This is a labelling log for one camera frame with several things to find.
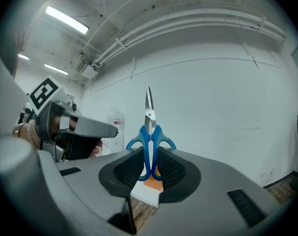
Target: black vent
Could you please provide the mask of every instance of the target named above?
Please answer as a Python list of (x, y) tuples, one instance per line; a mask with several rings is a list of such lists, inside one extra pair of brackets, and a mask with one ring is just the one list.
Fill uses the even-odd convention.
[(79, 171), (81, 171), (79, 168), (74, 167), (74, 168), (69, 168), (69, 169), (66, 169), (66, 170), (62, 170), (62, 171), (60, 171), (60, 174), (62, 176), (66, 176), (66, 175), (70, 175), (70, 174), (73, 174), (73, 173), (76, 173), (76, 172), (79, 172)]
[(229, 191), (228, 195), (250, 228), (266, 218), (243, 190)]

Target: blue scissors handle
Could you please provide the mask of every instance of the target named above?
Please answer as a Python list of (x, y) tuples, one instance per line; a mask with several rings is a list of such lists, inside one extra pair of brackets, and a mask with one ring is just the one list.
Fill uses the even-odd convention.
[(162, 129), (159, 125), (155, 128), (153, 134), (151, 135), (151, 140), (153, 141), (153, 157), (152, 157), (152, 168), (151, 168), (151, 174), (155, 180), (161, 181), (161, 176), (157, 175), (155, 172), (155, 169), (157, 167), (157, 149), (161, 142), (168, 143), (172, 149), (177, 149), (173, 141), (166, 137)]
[(141, 142), (144, 147), (146, 174), (144, 176), (140, 176), (138, 179), (139, 181), (146, 181), (151, 175), (149, 148), (148, 148), (149, 141), (150, 141), (150, 135), (148, 134), (146, 127), (142, 126), (139, 130), (138, 136), (132, 139), (126, 146), (126, 149), (130, 149), (136, 142)]

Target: white bottle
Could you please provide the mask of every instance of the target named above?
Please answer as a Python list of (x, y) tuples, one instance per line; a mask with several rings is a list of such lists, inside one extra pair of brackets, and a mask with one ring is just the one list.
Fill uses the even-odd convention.
[(124, 114), (115, 107), (109, 109), (107, 123), (114, 125), (118, 129), (118, 135), (114, 138), (108, 138), (110, 148), (107, 153), (116, 153), (125, 149), (124, 147)]

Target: black rubber pad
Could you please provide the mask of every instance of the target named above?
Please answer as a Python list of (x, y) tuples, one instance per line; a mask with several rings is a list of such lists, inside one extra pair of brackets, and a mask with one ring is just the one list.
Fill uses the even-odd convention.
[(250, 228), (266, 218), (266, 215), (262, 213), (243, 190), (229, 191), (227, 194)]
[(202, 175), (193, 162), (189, 162), (163, 147), (157, 150), (158, 170), (161, 174), (163, 192), (159, 203), (181, 202), (199, 186)]
[(66, 169), (66, 170), (61, 170), (60, 174), (62, 176), (66, 176), (66, 175), (70, 175), (70, 174), (73, 174), (73, 173), (76, 173), (76, 172), (79, 172), (79, 171), (81, 171), (79, 168), (74, 167), (74, 168), (69, 168), (69, 169)]
[(99, 180), (103, 187), (113, 196), (129, 198), (130, 192), (144, 169), (144, 148), (129, 154), (102, 167)]

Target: bracelet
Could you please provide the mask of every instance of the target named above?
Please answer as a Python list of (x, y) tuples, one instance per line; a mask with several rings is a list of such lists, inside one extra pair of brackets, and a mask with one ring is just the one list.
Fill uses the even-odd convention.
[(18, 137), (19, 136), (20, 129), (22, 128), (23, 125), (25, 125), (24, 122), (22, 122), (22, 123), (20, 123), (18, 125), (15, 125), (15, 128), (12, 131), (12, 135), (15, 136), (15, 137)]
[(37, 148), (35, 142), (34, 142), (34, 139), (32, 137), (32, 134), (31, 134), (31, 128), (32, 128), (32, 125), (34, 124), (34, 120), (31, 120), (29, 123), (28, 123), (28, 127), (27, 127), (27, 133), (28, 133), (28, 140)]

